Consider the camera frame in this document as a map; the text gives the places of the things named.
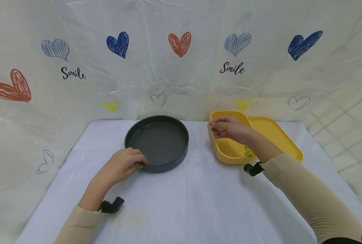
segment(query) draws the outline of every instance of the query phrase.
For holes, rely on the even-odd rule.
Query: fingers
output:
[[[209,125],[212,126],[213,123],[217,123],[217,122],[230,122],[231,121],[231,116],[218,116],[217,118],[214,118]]]
[[[215,135],[215,138],[216,139],[220,139],[220,138],[230,138],[230,139],[232,139],[232,136],[230,134],[228,134],[228,133],[221,133],[221,134]]]
[[[129,160],[130,164],[135,162],[143,162],[143,164],[148,164],[147,158],[143,154],[133,154]]]
[[[128,151],[128,154],[142,154],[142,152],[139,149],[132,149]]]
[[[223,129],[215,129],[214,131],[213,131],[213,135],[214,136],[216,136],[216,135],[218,135],[218,134],[221,134],[221,133],[224,133],[225,131],[223,130]]]
[[[141,169],[141,168],[143,168],[143,166],[141,164],[134,164],[128,168],[127,174],[131,175],[133,172],[135,172],[136,170]]]
[[[228,122],[215,122],[215,123],[212,123],[212,126],[216,129],[221,129],[223,131],[227,131],[230,124]]]

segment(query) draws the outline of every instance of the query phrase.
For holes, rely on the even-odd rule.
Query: pan bottom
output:
[[[128,147],[139,149],[147,157],[148,165],[161,165],[174,160],[187,145],[188,138],[185,131],[165,122],[144,126],[128,143]]]

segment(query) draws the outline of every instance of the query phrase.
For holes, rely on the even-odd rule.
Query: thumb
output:
[[[230,123],[228,122],[217,122],[217,123],[212,123],[212,126],[216,129],[223,129],[223,130],[227,130],[230,126]]]

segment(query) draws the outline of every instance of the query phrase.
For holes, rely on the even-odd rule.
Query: pan rim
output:
[[[141,121],[144,121],[144,120],[148,120],[150,118],[156,118],[156,117],[165,117],[165,118],[168,118],[168,119],[172,119],[172,120],[176,120],[177,122],[179,122],[181,125],[182,125],[182,129],[184,129],[186,131],[186,146],[185,148],[183,149],[183,151],[177,155],[176,157],[174,157],[173,159],[171,159],[170,161],[166,162],[166,163],[163,163],[163,164],[157,164],[157,165],[148,165],[148,164],[145,164],[144,167],[158,167],[158,166],[163,166],[163,165],[166,165],[166,164],[170,164],[171,162],[173,162],[174,160],[178,159],[180,156],[182,156],[184,154],[184,152],[188,149],[189,147],[189,131],[188,129],[186,128],[185,124],[182,123],[182,121],[172,117],[172,116],[168,116],[168,115],[153,115],[153,116],[149,116],[149,117],[146,117],[142,120],[139,120],[137,121],[136,123],[134,123],[133,126],[131,126],[131,128],[128,130],[127,134],[125,135],[125,139],[124,139],[124,147],[127,148],[127,136],[129,135],[129,133],[131,133],[132,131],[132,128],[134,128],[135,125],[137,125],[138,123],[140,123]]]

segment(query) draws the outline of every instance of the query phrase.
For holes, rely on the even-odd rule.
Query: beige sleeve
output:
[[[54,244],[88,244],[104,221],[105,214],[75,205]]]
[[[334,237],[361,243],[362,224],[324,183],[291,156],[281,154],[261,166],[265,176],[314,230],[318,244]]]

